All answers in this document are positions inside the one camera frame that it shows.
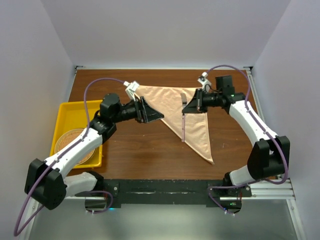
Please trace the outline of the peach cloth napkin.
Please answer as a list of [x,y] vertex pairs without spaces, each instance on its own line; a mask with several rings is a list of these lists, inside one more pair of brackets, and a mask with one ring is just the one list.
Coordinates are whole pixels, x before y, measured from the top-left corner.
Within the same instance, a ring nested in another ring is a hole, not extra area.
[[165,87],[140,85],[135,91],[138,98],[144,97],[146,102],[155,110],[161,112],[161,120],[179,138],[184,138],[195,153],[207,162],[213,164],[209,121],[206,113],[186,114],[183,126],[183,100],[190,102],[196,91],[195,87]]

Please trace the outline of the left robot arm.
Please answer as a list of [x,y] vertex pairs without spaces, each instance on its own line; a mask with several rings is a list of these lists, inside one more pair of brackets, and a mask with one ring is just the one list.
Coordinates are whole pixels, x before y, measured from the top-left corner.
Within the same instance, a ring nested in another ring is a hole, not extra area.
[[44,161],[35,159],[28,168],[25,193],[49,210],[66,197],[80,193],[99,196],[104,190],[103,178],[94,172],[69,176],[69,172],[91,151],[105,143],[117,130],[116,124],[128,120],[150,123],[164,118],[144,97],[121,104],[115,93],[107,94],[87,128],[58,153]]

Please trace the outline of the silver fork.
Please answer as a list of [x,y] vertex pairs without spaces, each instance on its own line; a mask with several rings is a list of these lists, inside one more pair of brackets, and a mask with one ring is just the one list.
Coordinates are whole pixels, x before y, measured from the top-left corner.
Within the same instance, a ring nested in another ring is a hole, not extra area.
[[[185,106],[187,105],[187,97],[184,93],[180,94],[181,97],[181,104],[182,104],[182,110],[185,108]],[[185,141],[185,125],[186,125],[186,117],[185,114],[182,112],[182,123],[181,123],[181,141],[184,142]]]

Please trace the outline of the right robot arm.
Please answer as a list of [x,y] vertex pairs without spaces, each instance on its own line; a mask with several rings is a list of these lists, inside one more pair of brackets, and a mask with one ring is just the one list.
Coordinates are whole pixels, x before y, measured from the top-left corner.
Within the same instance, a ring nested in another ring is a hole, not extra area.
[[183,114],[204,114],[208,108],[220,107],[242,128],[252,144],[252,150],[243,167],[227,172],[222,180],[223,192],[235,196],[241,187],[269,181],[270,177],[283,176],[286,181],[289,173],[290,140],[272,131],[254,111],[248,95],[236,92],[232,77],[216,77],[216,89],[211,89],[208,73],[198,78],[202,85],[196,89],[192,99],[183,107]]

